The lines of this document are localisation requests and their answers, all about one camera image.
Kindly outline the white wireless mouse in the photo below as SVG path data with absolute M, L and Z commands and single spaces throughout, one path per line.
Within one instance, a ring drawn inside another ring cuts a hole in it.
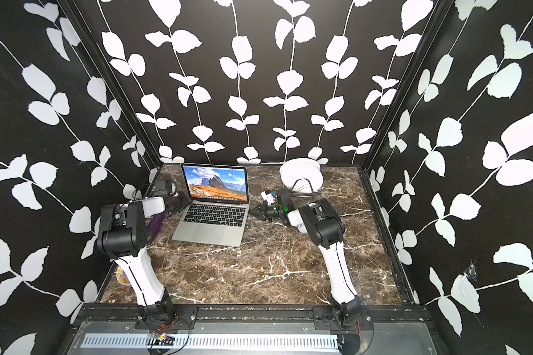
M 296 224 L 294 225 L 294 227 L 296 227 L 299 230 L 299 232 L 302 234 L 308 233 L 308 231 L 306 230 L 306 226 L 303 223 Z

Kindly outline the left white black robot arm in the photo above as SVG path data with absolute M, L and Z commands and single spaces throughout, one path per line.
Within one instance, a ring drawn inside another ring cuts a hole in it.
M 176 317 L 176 311 L 155 274 L 147 247 L 166 214 L 176 207 L 183 209 L 187 199 L 170 179 L 156 180 L 151 192 L 147 198 L 102 207 L 96 248 L 124 272 L 135 292 L 140 317 L 168 320 Z

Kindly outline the silver laptop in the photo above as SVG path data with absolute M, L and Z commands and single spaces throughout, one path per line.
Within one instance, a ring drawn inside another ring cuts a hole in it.
M 174 241 L 239 247 L 250 211 L 247 168 L 182 164 L 190 204 Z

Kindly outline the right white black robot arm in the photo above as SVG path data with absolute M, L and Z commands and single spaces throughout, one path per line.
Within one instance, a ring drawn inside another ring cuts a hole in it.
M 352 283 L 344 251 L 345 225 L 325 198 L 320 198 L 301 207 L 295 207 L 290 190 L 262 192 L 262 203 L 252 208 L 249 214 L 271 223 L 279 220 L 284 226 L 295 227 L 308 235 L 319 248 L 330 278 L 333 300 L 333 319 L 346 328 L 358 323 L 364 305 Z

